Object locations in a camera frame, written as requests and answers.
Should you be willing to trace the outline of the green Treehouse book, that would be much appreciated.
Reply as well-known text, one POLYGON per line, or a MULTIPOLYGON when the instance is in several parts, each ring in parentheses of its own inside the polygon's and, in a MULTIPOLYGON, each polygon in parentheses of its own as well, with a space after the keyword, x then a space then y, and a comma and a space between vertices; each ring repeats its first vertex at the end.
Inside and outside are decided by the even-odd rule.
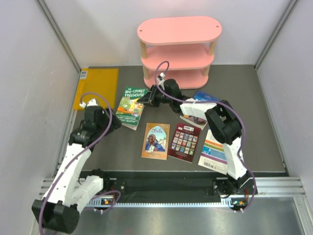
POLYGON ((123 126, 136 130, 143 111, 143 104, 137 101, 142 98, 148 89, 130 87, 125 88, 115 115, 123 126))

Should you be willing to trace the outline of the orange Othello book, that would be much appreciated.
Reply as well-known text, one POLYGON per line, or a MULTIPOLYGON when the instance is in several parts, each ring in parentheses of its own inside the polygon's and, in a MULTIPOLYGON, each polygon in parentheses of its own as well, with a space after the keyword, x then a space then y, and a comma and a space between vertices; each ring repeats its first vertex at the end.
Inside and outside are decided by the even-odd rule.
POLYGON ((147 123, 141 157, 167 160, 170 124, 147 123))

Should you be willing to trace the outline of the dark red book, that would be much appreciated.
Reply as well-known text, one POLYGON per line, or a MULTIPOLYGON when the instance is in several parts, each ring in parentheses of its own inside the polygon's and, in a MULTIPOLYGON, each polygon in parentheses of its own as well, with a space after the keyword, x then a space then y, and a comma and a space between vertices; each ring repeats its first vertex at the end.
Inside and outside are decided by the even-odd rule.
POLYGON ((200 133, 200 128, 179 122, 168 150, 168 156, 192 163, 200 133))

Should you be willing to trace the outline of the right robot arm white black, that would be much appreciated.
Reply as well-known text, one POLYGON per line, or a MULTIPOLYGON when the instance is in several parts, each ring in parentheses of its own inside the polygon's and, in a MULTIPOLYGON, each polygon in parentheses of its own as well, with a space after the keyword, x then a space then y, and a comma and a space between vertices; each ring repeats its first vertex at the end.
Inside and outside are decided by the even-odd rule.
POLYGON ((206 119, 215 140, 224 149, 227 161, 227 187, 230 193, 241 193, 254 177, 243 160, 242 147, 246 129, 242 119, 226 100, 199 101, 182 94, 174 79, 159 80, 138 100, 145 106, 169 104, 175 113, 206 119))

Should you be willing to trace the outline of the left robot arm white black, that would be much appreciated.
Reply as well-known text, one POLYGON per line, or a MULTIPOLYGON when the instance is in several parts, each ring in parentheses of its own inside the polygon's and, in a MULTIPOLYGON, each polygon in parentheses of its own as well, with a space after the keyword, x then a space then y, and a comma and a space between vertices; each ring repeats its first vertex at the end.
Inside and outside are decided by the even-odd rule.
POLYGON ((39 225, 39 233, 53 230, 71 234, 76 229, 80 214, 90 201, 108 194, 120 195, 111 188, 108 174, 94 170, 92 175, 77 185, 81 170, 91 156, 94 146, 107 134, 121 127, 121 122, 110 107, 88 105, 78 129, 68 141, 64 160, 42 199, 34 200, 32 211, 39 225))

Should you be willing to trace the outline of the yellow plastic file folder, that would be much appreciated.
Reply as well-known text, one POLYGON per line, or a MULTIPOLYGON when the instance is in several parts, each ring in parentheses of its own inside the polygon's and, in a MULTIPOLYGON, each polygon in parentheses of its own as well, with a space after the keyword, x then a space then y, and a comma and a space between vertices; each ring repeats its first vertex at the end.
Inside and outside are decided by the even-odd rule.
POLYGON ((79 76, 73 109, 82 110, 80 98, 85 93, 97 93, 103 96, 114 109, 118 84, 118 69, 83 68, 79 76))

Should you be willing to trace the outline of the blue Jane Eyre book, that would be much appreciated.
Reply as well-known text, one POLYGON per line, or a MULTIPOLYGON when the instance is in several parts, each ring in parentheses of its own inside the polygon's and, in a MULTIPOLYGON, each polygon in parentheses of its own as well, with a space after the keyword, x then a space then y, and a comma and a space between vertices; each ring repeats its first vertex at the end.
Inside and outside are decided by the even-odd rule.
MULTIPOLYGON (((203 91, 197 91, 193 98, 195 100, 198 101, 221 101, 220 99, 207 94, 203 91)), ((180 116, 180 118, 186 122, 188 122, 189 124, 196 126, 198 128, 200 128, 201 130, 203 130, 205 128, 205 126, 207 125, 207 121, 205 119, 199 118, 199 117, 195 117, 195 116, 180 116)))

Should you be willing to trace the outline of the pink three-tier shelf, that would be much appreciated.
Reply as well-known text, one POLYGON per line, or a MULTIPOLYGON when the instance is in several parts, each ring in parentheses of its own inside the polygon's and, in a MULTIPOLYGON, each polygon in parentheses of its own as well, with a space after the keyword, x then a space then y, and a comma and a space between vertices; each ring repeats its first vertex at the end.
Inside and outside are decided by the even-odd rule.
POLYGON ((166 73, 180 89, 198 89, 209 78, 221 24, 209 16, 154 18, 137 29, 144 82, 155 84, 154 76, 166 73))

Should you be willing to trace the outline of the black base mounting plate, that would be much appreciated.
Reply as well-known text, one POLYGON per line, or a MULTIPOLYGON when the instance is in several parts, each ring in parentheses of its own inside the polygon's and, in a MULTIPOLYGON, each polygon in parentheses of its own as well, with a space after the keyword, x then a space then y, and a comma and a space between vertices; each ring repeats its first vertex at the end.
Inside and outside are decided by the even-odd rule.
POLYGON ((218 202, 221 196, 244 198, 257 191, 252 179, 243 191, 230 193, 228 176, 206 171, 83 171, 86 178, 103 178, 104 189, 121 192, 121 203, 204 203, 218 202))

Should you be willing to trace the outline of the white colourful back-cover book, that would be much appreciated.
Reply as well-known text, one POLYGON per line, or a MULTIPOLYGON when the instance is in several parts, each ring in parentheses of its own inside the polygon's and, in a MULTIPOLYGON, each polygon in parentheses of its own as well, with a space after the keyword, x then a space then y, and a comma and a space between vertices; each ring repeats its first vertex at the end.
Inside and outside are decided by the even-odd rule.
POLYGON ((213 137, 210 129, 207 131, 198 165, 223 175, 228 172, 223 146, 213 137))

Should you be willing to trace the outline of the aluminium frame rail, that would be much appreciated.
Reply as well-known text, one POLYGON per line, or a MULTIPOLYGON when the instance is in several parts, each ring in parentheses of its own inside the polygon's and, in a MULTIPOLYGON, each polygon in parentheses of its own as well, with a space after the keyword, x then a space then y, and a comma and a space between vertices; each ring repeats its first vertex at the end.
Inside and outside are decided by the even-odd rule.
POLYGON ((249 179, 242 189, 233 192, 225 177, 208 172, 191 175, 175 172, 110 172, 103 178, 84 176, 74 180, 70 201, 76 201, 81 189, 91 187, 88 206, 105 207, 93 203, 98 195, 115 201, 121 207, 141 206, 208 206, 231 207, 235 201, 249 201, 252 197, 303 197, 305 190, 297 177, 257 177, 249 179))

